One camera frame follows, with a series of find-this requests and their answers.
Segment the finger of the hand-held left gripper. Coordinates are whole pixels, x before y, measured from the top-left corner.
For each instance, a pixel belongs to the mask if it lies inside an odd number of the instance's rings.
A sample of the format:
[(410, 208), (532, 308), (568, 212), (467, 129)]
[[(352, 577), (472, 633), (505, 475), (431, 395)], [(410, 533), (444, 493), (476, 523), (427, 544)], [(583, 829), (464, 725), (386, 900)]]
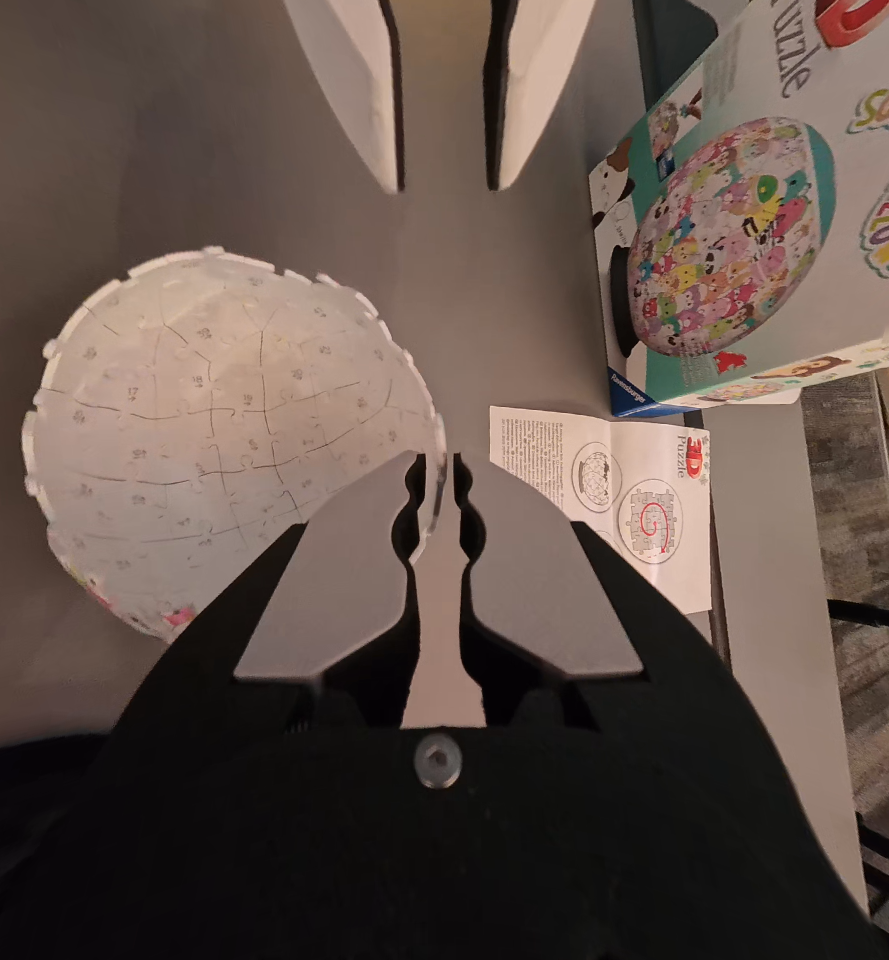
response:
[(401, 40), (388, 1), (285, 1), (298, 43), (344, 135), (378, 186), (403, 192)]
[(595, 1), (491, 1), (484, 59), (486, 184), (508, 189), (571, 76)]

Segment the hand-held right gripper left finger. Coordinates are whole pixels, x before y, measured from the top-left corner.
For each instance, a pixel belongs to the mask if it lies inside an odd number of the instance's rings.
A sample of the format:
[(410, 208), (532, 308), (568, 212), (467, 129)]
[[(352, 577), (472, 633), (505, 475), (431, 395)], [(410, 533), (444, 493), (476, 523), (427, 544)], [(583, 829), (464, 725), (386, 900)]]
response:
[(346, 694), (369, 726), (403, 724), (421, 648), (412, 557), (424, 454), (404, 452), (317, 510), (244, 653), (236, 681)]

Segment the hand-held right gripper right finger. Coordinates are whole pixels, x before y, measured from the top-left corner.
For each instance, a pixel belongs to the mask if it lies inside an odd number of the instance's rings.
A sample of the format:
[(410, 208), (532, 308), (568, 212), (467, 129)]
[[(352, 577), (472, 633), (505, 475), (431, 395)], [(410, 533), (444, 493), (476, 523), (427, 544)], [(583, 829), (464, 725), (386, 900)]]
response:
[(508, 726), (527, 697), (583, 682), (643, 678), (643, 661), (567, 516), (500, 466), (453, 457), (460, 513), (462, 666), (486, 726)]

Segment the colourful puzzle ball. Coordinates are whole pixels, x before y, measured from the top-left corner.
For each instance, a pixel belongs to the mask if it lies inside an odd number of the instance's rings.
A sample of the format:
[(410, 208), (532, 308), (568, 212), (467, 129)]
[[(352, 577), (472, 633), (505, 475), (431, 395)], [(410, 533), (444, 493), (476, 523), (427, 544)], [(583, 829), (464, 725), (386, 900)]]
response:
[(68, 574), (170, 643), (285, 530), (405, 451), (426, 458), (420, 556), (441, 510), (444, 423), (364, 294), (225, 251), (108, 282), (43, 350), (25, 487)]

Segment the teal puzzle box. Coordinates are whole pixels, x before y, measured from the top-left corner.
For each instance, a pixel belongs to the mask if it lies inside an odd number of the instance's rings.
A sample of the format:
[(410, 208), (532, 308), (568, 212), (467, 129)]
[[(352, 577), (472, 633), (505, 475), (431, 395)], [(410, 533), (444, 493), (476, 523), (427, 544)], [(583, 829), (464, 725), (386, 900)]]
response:
[(750, 2), (588, 184), (614, 417), (889, 367), (889, 2)]

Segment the white instruction leaflet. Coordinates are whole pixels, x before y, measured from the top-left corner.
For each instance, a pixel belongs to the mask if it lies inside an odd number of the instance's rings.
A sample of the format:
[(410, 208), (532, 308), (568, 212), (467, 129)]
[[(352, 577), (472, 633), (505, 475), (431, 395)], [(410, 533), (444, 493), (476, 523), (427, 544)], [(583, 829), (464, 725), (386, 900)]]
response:
[(489, 459), (583, 522), (682, 614), (713, 606), (707, 430), (491, 406)]

